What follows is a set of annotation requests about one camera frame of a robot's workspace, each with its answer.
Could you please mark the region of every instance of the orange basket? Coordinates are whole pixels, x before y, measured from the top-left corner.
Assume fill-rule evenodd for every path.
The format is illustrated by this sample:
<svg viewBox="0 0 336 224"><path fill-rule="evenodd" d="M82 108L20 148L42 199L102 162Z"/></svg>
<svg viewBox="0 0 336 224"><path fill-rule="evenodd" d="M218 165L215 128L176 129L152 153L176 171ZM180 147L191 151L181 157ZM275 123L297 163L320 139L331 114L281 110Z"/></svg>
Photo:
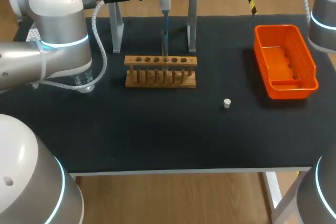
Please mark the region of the orange basket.
<svg viewBox="0 0 336 224"><path fill-rule="evenodd" d="M254 51L269 97L304 99L316 91L316 66L297 26L256 26L255 34Z"/></svg>

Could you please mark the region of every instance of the white table frame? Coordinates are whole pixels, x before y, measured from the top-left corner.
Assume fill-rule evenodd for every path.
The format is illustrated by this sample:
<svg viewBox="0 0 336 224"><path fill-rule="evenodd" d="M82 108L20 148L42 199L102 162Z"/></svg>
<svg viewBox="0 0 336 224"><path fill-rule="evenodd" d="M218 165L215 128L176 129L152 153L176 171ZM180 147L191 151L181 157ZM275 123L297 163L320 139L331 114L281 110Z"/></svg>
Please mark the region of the white table frame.
<svg viewBox="0 0 336 224"><path fill-rule="evenodd" d="M101 172L101 173L71 173L77 176L108 176L108 175L145 175L145 174L199 174L199 173L263 173L267 196L271 207L271 219L273 224L283 224L295 211L298 214L296 192L302 177L310 167L287 168L237 168L237 169L181 169L181 170L135 170L125 172ZM276 172L301 172L288 192L282 197Z"/></svg>

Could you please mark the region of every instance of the black table mat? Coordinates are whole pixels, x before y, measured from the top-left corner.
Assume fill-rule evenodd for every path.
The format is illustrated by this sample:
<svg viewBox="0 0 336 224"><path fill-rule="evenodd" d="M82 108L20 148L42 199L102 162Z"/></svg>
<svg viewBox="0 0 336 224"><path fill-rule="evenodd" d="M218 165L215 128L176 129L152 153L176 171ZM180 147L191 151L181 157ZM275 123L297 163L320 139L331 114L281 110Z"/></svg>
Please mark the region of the black table mat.
<svg viewBox="0 0 336 224"><path fill-rule="evenodd" d="M170 55L193 55L185 21L170 18ZM306 36L304 16L199 17L197 88L176 90L124 87L124 55L160 55L162 19L124 23L122 53L112 54L109 19L97 20L109 62L92 93L24 86L0 96L0 113L26 123L69 172L311 166L336 140L336 75L326 54L309 47L320 87L303 101L270 100L256 65L254 27L296 24ZM89 31L97 75L102 61Z"/></svg>

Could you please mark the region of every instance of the cable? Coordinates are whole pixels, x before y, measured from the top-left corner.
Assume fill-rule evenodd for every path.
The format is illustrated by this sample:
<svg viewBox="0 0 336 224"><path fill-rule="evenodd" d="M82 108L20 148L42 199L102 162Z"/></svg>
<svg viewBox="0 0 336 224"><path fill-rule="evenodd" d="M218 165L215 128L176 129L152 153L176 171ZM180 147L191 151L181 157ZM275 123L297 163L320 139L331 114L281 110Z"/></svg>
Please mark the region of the cable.
<svg viewBox="0 0 336 224"><path fill-rule="evenodd" d="M307 22L309 24L309 22L310 22L310 12L309 12L308 0L303 0L303 3L304 3L304 9L306 11Z"/></svg>
<svg viewBox="0 0 336 224"><path fill-rule="evenodd" d="M59 88L63 88L63 89L79 90L79 89L85 89L85 88L88 88L88 87L94 85L95 83L97 83L103 77L103 75L106 72L106 68L107 68L107 56L106 56L104 46L103 46L103 44L102 44L102 42L99 38L99 35L98 35L97 26L96 26L96 18L97 18L97 14L98 14L100 8L104 4L105 4L104 1L101 1L101 2L98 3L98 5L95 7L95 9L93 11L92 20L91 20L93 34L94 34L94 37L96 38L98 47L101 51L101 56L103 58L103 66L102 66L102 69L101 69L99 75L93 81L91 81L87 84L84 84L84 85L80 85L80 86L70 86L70 85L66 85L66 84L62 84L62 83L58 83L58 82L53 82L53 81L42 81L42 82L39 82L39 83L46 84L46 85L51 85L51 86L55 86L55 87L59 87Z"/></svg>

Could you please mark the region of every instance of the floor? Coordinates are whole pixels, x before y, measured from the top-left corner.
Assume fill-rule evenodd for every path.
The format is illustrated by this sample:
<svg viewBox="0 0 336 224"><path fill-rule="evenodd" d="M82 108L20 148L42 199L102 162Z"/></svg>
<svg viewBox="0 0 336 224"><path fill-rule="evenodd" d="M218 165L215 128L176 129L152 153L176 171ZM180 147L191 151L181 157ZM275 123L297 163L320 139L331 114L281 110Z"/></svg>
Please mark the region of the floor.
<svg viewBox="0 0 336 224"><path fill-rule="evenodd" d="M254 0L258 15L304 14L302 0ZM172 16L187 14L188 0L173 0ZM123 16L161 16L158 0L121 3ZM90 16L92 10L86 10ZM198 0L198 14L251 15L248 0ZM99 16L108 16L103 9ZM0 40L16 33L15 16L0 0ZM277 173L284 194L295 172ZM270 223L260 174L129 175L83 177L78 180L86 213L84 224ZM296 223L295 218L288 223Z"/></svg>

